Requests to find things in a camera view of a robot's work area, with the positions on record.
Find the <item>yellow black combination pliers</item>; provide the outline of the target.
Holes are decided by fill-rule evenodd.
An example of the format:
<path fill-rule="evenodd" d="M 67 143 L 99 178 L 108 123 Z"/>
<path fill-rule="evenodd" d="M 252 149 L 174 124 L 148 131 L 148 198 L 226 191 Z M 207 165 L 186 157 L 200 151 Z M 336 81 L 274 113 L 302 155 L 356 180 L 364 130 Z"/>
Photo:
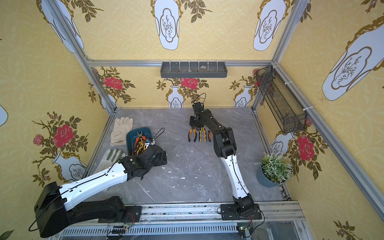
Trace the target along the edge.
<path fill-rule="evenodd" d="M 200 128 L 199 130 L 199 141 L 206 142 L 207 141 L 207 132 L 205 127 Z"/>

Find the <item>yellow handled pliers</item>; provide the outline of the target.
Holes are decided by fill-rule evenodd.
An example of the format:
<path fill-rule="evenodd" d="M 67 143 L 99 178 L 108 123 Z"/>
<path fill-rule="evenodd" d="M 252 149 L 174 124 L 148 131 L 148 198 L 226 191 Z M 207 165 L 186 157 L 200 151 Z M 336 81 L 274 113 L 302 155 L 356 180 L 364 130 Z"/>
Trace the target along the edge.
<path fill-rule="evenodd" d="M 210 130 L 208 130 L 208 141 L 209 142 L 212 142 L 211 135 L 212 135 L 212 132 Z"/>

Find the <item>yellow long-nose pliers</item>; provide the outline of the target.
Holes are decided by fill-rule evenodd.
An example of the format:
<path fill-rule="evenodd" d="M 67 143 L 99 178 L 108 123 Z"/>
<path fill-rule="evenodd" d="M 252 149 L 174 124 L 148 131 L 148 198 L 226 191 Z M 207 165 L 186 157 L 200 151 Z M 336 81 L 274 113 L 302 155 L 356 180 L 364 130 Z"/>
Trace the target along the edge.
<path fill-rule="evenodd" d="M 191 128 L 188 134 L 188 140 L 189 142 L 193 141 L 196 142 L 197 140 L 197 129 L 196 128 Z"/>

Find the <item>orange black reversed pliers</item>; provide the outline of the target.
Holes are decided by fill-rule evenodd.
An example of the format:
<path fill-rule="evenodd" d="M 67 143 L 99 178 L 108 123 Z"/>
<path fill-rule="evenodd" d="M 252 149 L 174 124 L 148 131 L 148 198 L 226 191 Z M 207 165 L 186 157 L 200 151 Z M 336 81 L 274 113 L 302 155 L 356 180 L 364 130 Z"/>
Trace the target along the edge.
<path fill-rule="evenodd" d="M 137 134 L 138 136 L 136 138 L 133 151 L 132 151 L 134 155 L 139 155 L 146 150 L 146 142 L 147 142 L 146 136 L 143 134 L 143 132 L 140 132 L 140 133 L 137 132 Z"/>

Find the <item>teal plastic storage box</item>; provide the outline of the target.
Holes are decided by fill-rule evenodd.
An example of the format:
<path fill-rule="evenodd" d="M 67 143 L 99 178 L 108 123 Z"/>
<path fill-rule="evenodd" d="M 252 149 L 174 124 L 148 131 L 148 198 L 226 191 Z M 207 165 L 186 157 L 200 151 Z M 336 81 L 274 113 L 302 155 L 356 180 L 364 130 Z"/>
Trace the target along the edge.
<path fill-rule="evenodd" d="M 153 136 L 150 128 L 142 127 L 142 128 L 134 129 L 127 133 L 126 142 L 127 142 L 128 155 L 134 154 L 134 150 L 139 144 L 138 143 L 139 141 L 137 141 L 137 138 L 140 138 L 140 137 L 146 138 L 145 146 L 147 147 L 150 144 L 150 141 L 153 140 Z"/>

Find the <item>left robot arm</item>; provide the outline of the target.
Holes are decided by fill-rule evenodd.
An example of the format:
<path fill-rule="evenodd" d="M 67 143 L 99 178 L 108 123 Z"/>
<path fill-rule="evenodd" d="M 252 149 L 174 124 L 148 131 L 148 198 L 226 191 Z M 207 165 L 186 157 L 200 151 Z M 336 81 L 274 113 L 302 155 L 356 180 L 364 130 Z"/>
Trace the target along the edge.
<path fill-rule="evenodd" d="M 88 220 L 134 220 L 135 214 L 129 212 L 118 196 L 103 201 L 89 202 L 88 199 L 131 179 L 143 179 L 153 167 L 166 164 L 166 151 L 158 145 L 149 145 L 143 153 L 121 157 L 87 178 L 61 186 L 55 182 L 46 185 L 34 207 L 37 231 L 41 238 L 49 238 L 70 225 Z"/>

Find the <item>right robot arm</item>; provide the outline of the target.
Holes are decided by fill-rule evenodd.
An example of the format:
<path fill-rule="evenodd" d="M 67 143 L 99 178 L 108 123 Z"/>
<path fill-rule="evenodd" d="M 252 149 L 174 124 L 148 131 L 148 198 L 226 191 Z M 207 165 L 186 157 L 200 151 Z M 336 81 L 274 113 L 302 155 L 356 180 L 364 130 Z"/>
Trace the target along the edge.
<path fill-rule="evenodd" d="M 209 110 L 194 110 L 190 125 L 202 129 L 207 127 L 213 135 L 214 151 L 225 165 L 233 191 L 235 209 L 245 215 L 254 208 L 254 200 L 243 180 L 238 160 L 237 145 L 232 128 L 220 124 Z"/>

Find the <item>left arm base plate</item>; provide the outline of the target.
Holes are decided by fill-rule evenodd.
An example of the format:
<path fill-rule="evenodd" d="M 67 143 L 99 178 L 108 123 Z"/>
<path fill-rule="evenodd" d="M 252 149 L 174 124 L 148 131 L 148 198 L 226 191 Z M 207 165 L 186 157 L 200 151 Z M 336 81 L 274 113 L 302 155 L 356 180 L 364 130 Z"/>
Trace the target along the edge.
<path fill-rule="evenodd" d="M 138 223 L 142 213 L 142 206 L 126 206 L 119 210 L 111 219 L 98 219 L 98 223 Z"/>

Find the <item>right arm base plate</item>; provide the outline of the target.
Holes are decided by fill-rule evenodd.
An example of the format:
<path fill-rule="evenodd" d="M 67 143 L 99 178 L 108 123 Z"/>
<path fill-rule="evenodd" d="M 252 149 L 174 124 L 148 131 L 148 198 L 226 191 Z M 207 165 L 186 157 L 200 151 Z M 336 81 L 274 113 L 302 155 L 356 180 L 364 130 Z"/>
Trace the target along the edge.
<path fill-rule="evenodd" d="M 220 214 L 223 221 L 229 220 L 261 220 L 263 219 L 260 207 L 258 204 L 248 209 L 241 209 L 235 204 L 220 205 Z"/>

